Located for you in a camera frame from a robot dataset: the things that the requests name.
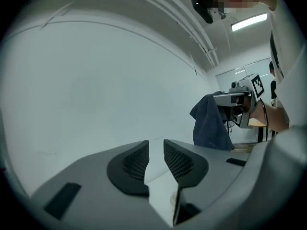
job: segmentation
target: white wall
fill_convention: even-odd
[[[0,59],[8,150],[30,195],[83,156],[144,139],[145,182],[157,178],[168,170],[163,139],[193,143],[189,112],[211,92],[161,46],[96,23],[24,31],[2,45]]]
[[[244,65],[271,57],[269,43],[254,47],[251,50],[233,55],[227,60],[220,63],[219,66],[207,72],[208,83],[213,92],[219,91],[216,75],[239,68]],[[255,142],[257,131],[254,129],[240,129],[237,126],[232,128],[230,139],[233,143],[249,143]]]
[[[213,91],[219,91],[216,75],[271,57],[270,44],[262,44],[240,54],[233,55],[207,72],[208,82]]]

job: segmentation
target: desk leg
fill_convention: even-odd
[[[257,140],[257,143],[260,143],[262,141],[263,141],[263,128],[259,127],[258,128],[258,140]]]

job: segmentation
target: ceiling light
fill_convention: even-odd
[[[251,18],[248,18],[246,20],[243,20],[243,21],[240,21],[240,22],[237,22],[237,23],[234,23],[231,25],[231,29],[232,31],[236,31],[236,30],[239,30],[243,27],[246,27],[248,25],[252,25],[254,23],[257,23],[257,22],[260,22],[260,21],[265,21],[267,19],[267,14],[260,14],[260,15],[256,15],[256,16],[253,16]]]
[[[243,71],[245,71],[245,70],[242,70],[242,71],[238,71],[238,72],[236,72],[235,74],[241,73],[241,72],[243,72]]]

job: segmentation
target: ceiling pipe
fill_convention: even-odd
[[[194,27],[190,24],[190,22],[181,13],[178,12],[178,10],[176,8],[174,8],[172,5],[167,3],[165,0],[153,0],[153,1],[152,0],[146,0],[146,1],[150,2],[154,6],[157,6],[159,9],[161,9],[162,11],[167,13],[172,19],[174,19],[178,23],[178,25],[183,27],[183,29],[185,29],[185,31],[187,31],[190,34],[191,38],[194,39],[197,42],[197,44],[200,46],[201,50],[204,52],[204,54],[206,55],[208,61],[210,62],[211,66],[212,67],[216,66],[212,56],[210,54],[207,54],[209,49],[207,48],[206,44],[202,40],[202,38],[199,35],[199,33],[194,29]],[[161,5],[157,4],[157,2],[155,2],[155,1],[157,1],[160,4],[164,5],[169,11],[171,11],[173,14],[175,14],[175,16],[177,18],[174,17],[174,15],[172,15],[169,11],[167,11]]]
[[[166,2],[165,0],[146,0],[149,3],[153,4],[154,6],[158,7],[162,11],[164,11],[168,16],[170,16],[173,20],[177,22],[186,32],[189,33],[190,37],[196,41],[196,43],[200,46],[201,50],[204,52],[205,56],[207,57],[208,61],[210,62],[212,67],[215,67],[219,64],[217,55],[215,50],[213,50],[213,45],[206,34],[205,30],[202,28],[201,24],[195,18],[195,16],[191,13],[191,11],[180,1],[180,0],[171,0],[175,3],[185,14],[193,21],[194,26],[197,27],[197,30],[194,28],[193,25],[178,11],[177,8],[172,6],[170,3]],[[204,43],[202,37],[205,39],[206,43],[208,44],[209,48],[207,48],[206,44]]]
[[[207,33],[205,32],[204,28],[201,26],[201,24],[199,23],[199,21],[195,18],[195,16],[192,14],[192,12],[180,1],[180,0],[172,0],[180,9],[182,9],[186,15],[194,22],[194,24],[196,25],[197,29],[200,31],[200,33],[202,34],[202,36],[204,37],[205,41],[207,42],[208,46],[210,49],[214,49]],[[216,64],[219,65],[219,60],[217,57],[217,54],[215,51],[213,51],[213,56],[216,60]]]

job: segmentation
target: black slot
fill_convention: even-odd
[[[173,222],[173,224],[176,226],[186,220],[191,219],[192,217],[199,214],[201,211],[195,207],[193,204],[183,204],[179,206],[178,209],[178,217],[177,221]]]
[[[81,186],[79,184],[66,183],[48,203],[44,210],[56,219],[61,219],[73,199],[76,197],[80,188]]]
[[[246,164],[246,161],[243,160],[239,160],[239,159],[233,159],[233,158],[229,158],[226,160],[227,163],[232,163],[238,166],[242,166],[244,167],[244,165]]]

